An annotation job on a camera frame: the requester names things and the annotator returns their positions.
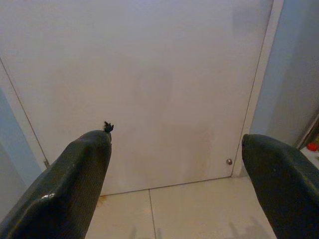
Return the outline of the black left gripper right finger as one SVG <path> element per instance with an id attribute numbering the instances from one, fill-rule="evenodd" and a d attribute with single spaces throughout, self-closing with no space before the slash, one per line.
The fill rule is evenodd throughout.
<path id="1" fill-rule="evenodd" d="M 246 134 L 242 159 L 277 239 L 319 239 L 319 169 L 298 149 Z"/>

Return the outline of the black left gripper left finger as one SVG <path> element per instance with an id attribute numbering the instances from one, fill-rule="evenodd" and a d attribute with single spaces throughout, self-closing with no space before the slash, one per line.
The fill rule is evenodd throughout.
<path id="1" fill-rule="evenodd" d="M 0 239 L 85 239 L 112 153 L 111 132 L 87 132 L 31 184 L 0 223 Z"/>

